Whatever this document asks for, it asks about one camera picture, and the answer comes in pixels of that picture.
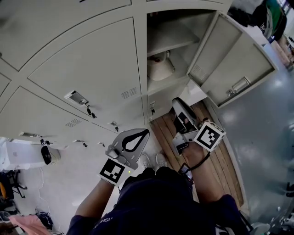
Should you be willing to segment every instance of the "gray floor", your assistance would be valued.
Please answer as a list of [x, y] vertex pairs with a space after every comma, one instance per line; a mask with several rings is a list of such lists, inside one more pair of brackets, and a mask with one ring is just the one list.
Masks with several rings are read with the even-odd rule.
[[215, 112], [236, 155], [252, 221], [277, 225], [290, 203], [286, 183], [294, 183], [294, 76], [269, 45], [265, 50], [280, 70]]

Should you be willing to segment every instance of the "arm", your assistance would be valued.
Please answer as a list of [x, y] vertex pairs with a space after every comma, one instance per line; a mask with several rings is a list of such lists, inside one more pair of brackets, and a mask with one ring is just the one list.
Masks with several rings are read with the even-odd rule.
[[[183, 153], [187, 157], [189, 167], [195, 166], [205, 157], [203, 148], [194, 142], [189, 143], [189, 146], [184, 149]], [[192, 175], [201, 203], [218, 201], [224, 195], [222, 187], [213, 176], [207, 161], [200, 167], [192, 170]]]
[[83, 200], [75, 215], [101, 218], [114, 185], [101, 179], [92, 192]]

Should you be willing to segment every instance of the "sleeve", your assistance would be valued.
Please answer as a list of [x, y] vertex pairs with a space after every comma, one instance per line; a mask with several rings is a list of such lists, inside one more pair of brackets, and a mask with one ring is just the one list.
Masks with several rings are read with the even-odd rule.
[[97, 221], [98, 220], [96, 218], [75, 215], [70, 221], [67, 235], [88, 234], [93, 229]]
[[220, 200], [212, 202], [206, 207], [217, 225], [231, 228], [238, 235], [249, 235], [231, 195], [224, 195]]

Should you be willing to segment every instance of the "white box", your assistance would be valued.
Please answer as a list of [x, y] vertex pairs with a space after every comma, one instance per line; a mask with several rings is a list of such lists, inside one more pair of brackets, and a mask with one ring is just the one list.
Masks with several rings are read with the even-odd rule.
[[226, 133], [215, 123], [204, 122], [194, 141], [212, 152], [225, 135]]
[[0, 148], [1, 170], [17, 170], [42, 167], [45, 165], [41, 145], [5, 142]]

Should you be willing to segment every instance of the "white sneaker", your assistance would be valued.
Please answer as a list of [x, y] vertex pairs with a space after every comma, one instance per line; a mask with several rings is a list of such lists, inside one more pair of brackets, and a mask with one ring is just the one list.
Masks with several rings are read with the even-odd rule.
[[156, 163], [157, 163], [159, 168], [160, 167], [167, 167], [166, 159], [165, 159], [164, 155], [161, 154], [161, 153], [158, 153], [156, 155]]
[[150, 159], [145, 153], [141, 154], [140, 163], [144, 167], [144, 169], [146, 169], [148, 167], [152, 168], [151, 163], [150, 163]]

